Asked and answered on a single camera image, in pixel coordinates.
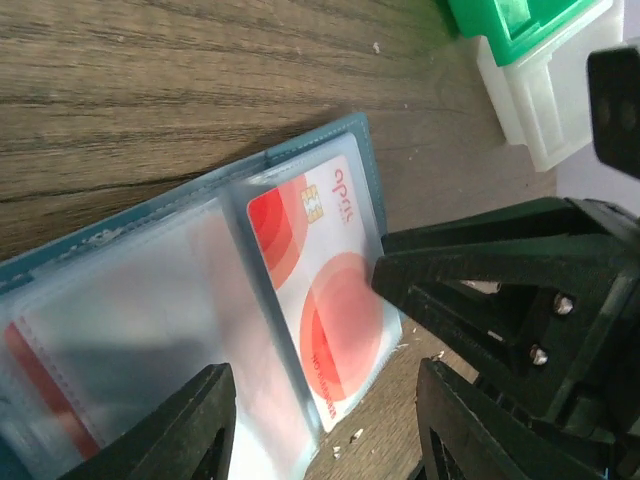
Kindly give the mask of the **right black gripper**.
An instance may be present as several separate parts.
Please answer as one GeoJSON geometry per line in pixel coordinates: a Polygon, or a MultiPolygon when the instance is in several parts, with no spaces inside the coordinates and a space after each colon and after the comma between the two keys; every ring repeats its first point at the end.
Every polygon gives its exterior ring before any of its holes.
{"type": "Polygon", "coordinates": [[[385,235],[373,289],[531,415],[639,476],[639,221],[539,198],[385,235]]]}

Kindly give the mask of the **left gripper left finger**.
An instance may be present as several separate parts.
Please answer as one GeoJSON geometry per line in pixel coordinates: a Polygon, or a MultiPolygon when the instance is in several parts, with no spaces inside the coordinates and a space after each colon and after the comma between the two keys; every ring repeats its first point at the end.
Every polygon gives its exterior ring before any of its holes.
{"type": "Polygon", "coordinates": [[[228,477],[236,424],[231,365],[208,365],[65,479],[228,477]]]}

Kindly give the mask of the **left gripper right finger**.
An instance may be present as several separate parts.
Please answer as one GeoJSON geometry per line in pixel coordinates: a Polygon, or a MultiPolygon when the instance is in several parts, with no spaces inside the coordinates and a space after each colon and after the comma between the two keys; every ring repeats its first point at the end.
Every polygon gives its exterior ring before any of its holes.
{"type": "Polygon", "coordinates": [[[416,479],[602,479],[539,437],[447,364],[424,358],[416,386],[416,479]]]}

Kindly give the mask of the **blue card holder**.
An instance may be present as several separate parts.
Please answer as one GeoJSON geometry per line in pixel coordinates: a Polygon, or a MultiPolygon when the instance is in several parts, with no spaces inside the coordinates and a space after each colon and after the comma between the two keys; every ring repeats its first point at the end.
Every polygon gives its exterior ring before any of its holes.
{"type": "MultiPolygon", "coordinates": [[[[371,205],[365,226],[379,242],[371,287],[387,222],[362,113],[3,262],[2,477],[61,477],[205,366],[228,363],[236,389],[230,477],[303,478],[330,431],[304,378],[247,205],[341,154],[358,200],[371,205]]],[[[402,334],[401,314],[376,295],[388,345],[354,408],[402,334]]]]}

